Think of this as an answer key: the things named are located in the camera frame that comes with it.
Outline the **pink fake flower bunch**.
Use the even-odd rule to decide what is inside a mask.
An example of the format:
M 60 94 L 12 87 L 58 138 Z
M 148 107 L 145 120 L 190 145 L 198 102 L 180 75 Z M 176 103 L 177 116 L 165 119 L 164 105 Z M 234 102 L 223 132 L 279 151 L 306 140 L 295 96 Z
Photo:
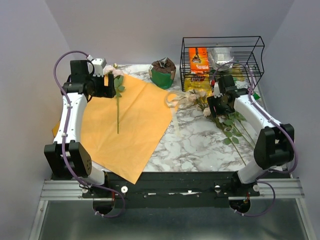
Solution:
M 210 110 L 207 102 L 207 93 L 205 91 L 192 89 L 186 92 L 186 97 L 190 103 L 196 105 L 196 107 L 202 111 L 206 119 L 212 121 L 215 126 L 221 130 L 224 136 L 223 143 L 225 145 L 232 145 L 242 163 L 246 166 L 247 163 L 237 147 L 237 145 L 240 144 L 240 139 L 243 139 L 252 149 L 255 147 L 253 137 L 243 124 L 246 119 L 239 112 L 213 116 L 213 112 Z

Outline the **orange wrapping paper sheet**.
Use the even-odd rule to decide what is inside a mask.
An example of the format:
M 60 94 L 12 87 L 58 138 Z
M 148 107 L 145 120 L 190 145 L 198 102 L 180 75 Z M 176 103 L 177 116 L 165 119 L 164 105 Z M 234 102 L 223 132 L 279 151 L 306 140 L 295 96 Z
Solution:
M 80 142 L 91 160 L 135 184 L 172 121 L 168 91 L 130 75 L 123 80 L 117 134 L 116 98 L 87 103 Z

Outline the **green brown snack bag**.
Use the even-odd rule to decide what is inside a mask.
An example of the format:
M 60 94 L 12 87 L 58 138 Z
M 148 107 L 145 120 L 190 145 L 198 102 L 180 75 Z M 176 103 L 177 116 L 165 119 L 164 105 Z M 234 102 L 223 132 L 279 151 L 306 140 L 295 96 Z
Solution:
M 165 57 L 151 63 L 149 69 L 151 81 L 163 90 L 169 89 L 175 79 L 176 65 L 171 59 Z

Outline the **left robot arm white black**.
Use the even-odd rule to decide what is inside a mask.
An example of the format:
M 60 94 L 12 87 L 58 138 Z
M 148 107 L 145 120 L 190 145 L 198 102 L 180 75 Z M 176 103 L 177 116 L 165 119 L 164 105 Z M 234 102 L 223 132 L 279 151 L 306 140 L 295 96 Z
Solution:
M 93 191 L 107 197 L 111 185 L 105 173 L 92 165 L 92 159 L 81 144 L 82 120 L 92 97 L 113 98 L 116 94 L 113 77 L 105 85 L 104 58 L 70 61 L 70 75 L 62 86 L 63 109 L 58 131 L 52 144 L 44 147 L 44 155 L 55 177 L 80 178 L 82 183 L 94 184 Z

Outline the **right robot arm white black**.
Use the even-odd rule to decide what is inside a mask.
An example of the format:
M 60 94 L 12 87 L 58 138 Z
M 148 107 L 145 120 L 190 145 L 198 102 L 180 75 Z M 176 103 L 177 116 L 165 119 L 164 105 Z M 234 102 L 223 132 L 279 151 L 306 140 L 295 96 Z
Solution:
M 273 167 L 280 167 L 294 159 L 295 130 L 287 123 L 274 119 L 253 98 L 247 88 L 238 88 L 231 75 L 224 75 L 213 84 L 213 96 L 207 103 L 214 118 L 241 114 L 258 134 L 253 150 L 253 160 L 238 170 L 230 191 L 241 196 L 248 184 L 257 180 Z

